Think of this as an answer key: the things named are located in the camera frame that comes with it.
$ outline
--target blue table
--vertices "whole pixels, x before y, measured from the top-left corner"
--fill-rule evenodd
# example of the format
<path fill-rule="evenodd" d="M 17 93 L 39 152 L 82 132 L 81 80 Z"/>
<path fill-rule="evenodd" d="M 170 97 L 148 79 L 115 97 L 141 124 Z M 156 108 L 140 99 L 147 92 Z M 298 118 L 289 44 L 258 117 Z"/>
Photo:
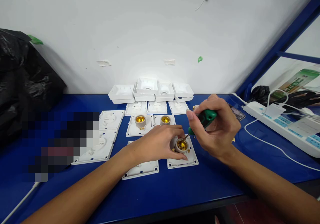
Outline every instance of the blue table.
<path fill-rule="evenodd" d="M 187 102 L 189 109 L 200 104 L 209 95 L 195 95 L 192 101 Z M 228 103 L 241 110 L 242 103 L 234 96 L 220 95 Z M 125 109 L 126 104 L 114 105 L 107 95 L 65 95 L 62 101 L 53 109 L 54 112 L 98 111 Z M 114 143 L 111 156 L 127 145 L 128 141 L 138 137 L 126 137 L 127 123 L 130 116 L 123 118 L 119 133 Z M 185 133 L 188 129 L 186 115 L 176 115 L 176 123 L 181 124 Z M 242 129 L 237 133 L 234 145 L 244 154 L 266 166 L 292 183 L 304 182 L 320 178 L 320 172 L 305 168 L 287 159 L 279 150 L 248 135 L 243 127 L 254 120 L 249 114 L 241 121 Z M 21 182 L 21 167 L 24 161 L 32 161 L 33 156 L 28 154 L 40 152 L 53 128 L 48 124 L 48 130 L 35 132 L 27 146 L 18 139 L 6 147 L 0 156 L 0 221 L 2 221 L 18 202 L 30 190 L 33 183 Z M 295 147 L 276 132 L 261 122 L 255 122 L 248 127 L 255 136 L 271 142 L 282 148 L 295 160 L 320 169 L 306 153 Z M 196 139 L 192 138 L 193 146 L 199 160 L 199 165 L 167 169 L 166 160 L 159 161 L 160 172 L 153 175 L 121 181 L 112 190 L 109 196 L 101 203 L 89 219 L 89 223 L 105 223 L 128 218 L 139 217 L 170 209 L 182 208 L 191 205 L 210 203 L 228 197 L 248 194 L 249 188 L 225 165 L 206 153 Z M 55 174 L 48 182 L 42 183 L 25 203 L 11 217 L 10 223 L 20 223 L 42 205 L 57 196 L 63 190 L 90 173 L 103 162 L 71 166 Z M 184 193 L 175 191 L 176 186 L 186 188 Z"/>

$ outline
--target white electric cord plug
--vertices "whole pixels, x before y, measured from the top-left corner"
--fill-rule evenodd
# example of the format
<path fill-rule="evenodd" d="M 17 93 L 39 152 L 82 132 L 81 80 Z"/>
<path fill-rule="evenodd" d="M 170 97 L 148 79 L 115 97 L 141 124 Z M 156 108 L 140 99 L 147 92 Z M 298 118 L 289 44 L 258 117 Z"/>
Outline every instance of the white electric cord plug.
<path fill-rule="evenodd" d="M 27 197 L 31 194 L 31 192 L 39 185 L 40 182 L 35 182 L 30 189 L 30 191 L 25 195 L 25 197 L 18 203 L 18 205 L 10 212 L 10 214 L 1 222 L 1 224 L 5 224 L 6 221 L 12 216 L 12 214 L 21 206 L 21 204 L 27 199 Z"/>
<path fill-rule="evenodd" d="M 239 100 L 241 100 L 241 102 L 243 102 L 245 105 L 247 105 L 248 103 L 245 102 L 243 99 L 241 99 L 236 93 L 229 93 L 231 95 L 234 95 L 235 97 L 237 97 Z"/>
<path fill-rule="evenodd" d="M 268 109 L 269 103 L 270 103 L 270 96 L 271 96 L 271 94 L 272 94 L 274 91 L 276 91 L 276 90 L 271 91 L 270 94 L 268 95 L 267 108 L 266 108 L 265 112 L 261 115 L 261 117 L 263 117 L 263 116 L 265 115 L 265 113 L 267 112 L 267 109 Z M 279 91 L 282 91 L 283 93 L 285 93 L 286 96 L 287 96 L 287 100 L 288 100 L 288 94 L 287 94 L 286 92 L 284 92 L 283 90 L 279 90 Z M 281 150 L 286 157 L 288 157 L 290 160 L 294 161 L 295 163 L 298 163 L 299 165 L 302 165 L 302 166 L 304 166 L 304 167 L 313 169 L 313 170 L 315 170 L 315 171 L 320 171 L 319 169 L 316 169 L 316 168 L 313 168 L 313 167 L 310 167 L 310 166 L 306 166 L 306 165 L 304 165 L 304 164 L 302 164 L 302 163 L 300 163 L 300 162 L 292 159 L 292 158 L 291 158 L 290 156 L 288 156 L 288 155 L 284 152 L 284 150 L 282 150 L 280 147 L 277 147 L 277 146 L 275 146 L 275 145 L 273 145 L 273 144 L 271 144 L 271 143 L 269 143 L 269 142 L 266 142 L 266 141 L 264 141 L 264 140 L 262 140 L 262 139 L 260 139 L 260 138 L 258 138 L 258 137 L 256 137 L 256 136 L 254 136 L 254 135 L 251 134 L 250 132 L 248 132 L 247 126 L 250 125 L 250 124 L 252 124 L 252 123 L 254 123 L 254 122 L 256 122 L 256 121 L 258 121 L 258 120 L 260 120 L 261 117 L 259 117 L 259 118 L 255 119 L 254 121 L 249 122 L 248 124 L 246 124 L 246 125 L 244 126 L 244 130 L 245 130 L 249 135 L 253 136 L 254 138 L 256 138 L 256 139 L 258 139 L 258 140 L 260 140 L 260 141 L 262 141 L 262 142 L 264 142 L 264 143 L 267 143 L 268 145 L 271 145 L 271 146 L 273 146 L 273 147 Z"/>

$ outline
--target green screwdriver handle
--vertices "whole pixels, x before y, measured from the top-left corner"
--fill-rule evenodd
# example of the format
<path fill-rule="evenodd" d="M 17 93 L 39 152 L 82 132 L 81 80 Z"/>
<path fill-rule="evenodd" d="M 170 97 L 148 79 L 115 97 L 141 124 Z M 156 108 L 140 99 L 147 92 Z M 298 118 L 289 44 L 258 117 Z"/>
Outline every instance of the green screwdriver handle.
<path fill-rule="evenodd" d="M 211 124 L 211 122 L 217 117 L 217 112 L 214 110 L 204 110 L 199 115 L 198 118 L 203 126 L 203 128 L 206 128 L 208 125 Z M 188 128 L 189 135 L 194 135 L 193 130 L 191 127 Z"/>

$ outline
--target white wall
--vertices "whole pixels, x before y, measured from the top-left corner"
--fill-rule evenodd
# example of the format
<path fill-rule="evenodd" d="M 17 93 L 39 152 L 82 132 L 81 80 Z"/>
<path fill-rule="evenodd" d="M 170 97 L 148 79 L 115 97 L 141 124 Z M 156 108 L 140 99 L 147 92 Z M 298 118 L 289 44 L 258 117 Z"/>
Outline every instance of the white wall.
<path fill-rule="evenodd" d="M 195 11 L 202 0 L 0 0 L 0 27 L 41 39 L 69 93 L 108 93 L 139 76 L 228 93 L 308 1 L 209 0 Z M 105 59 L 111 67 L 96 63 Z"/>

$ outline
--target fingernail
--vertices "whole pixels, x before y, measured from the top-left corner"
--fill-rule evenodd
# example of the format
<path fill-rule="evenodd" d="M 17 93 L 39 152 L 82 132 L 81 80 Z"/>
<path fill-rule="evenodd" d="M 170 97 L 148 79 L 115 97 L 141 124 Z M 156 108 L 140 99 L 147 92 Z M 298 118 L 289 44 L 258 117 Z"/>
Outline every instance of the fingernail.
<path fill-rule="evenodd" d="M 189 121 L 193 120 L 193 114 L 192 114 L 191 110 L 187 110 L 186 114 L 187 114 Z"/>

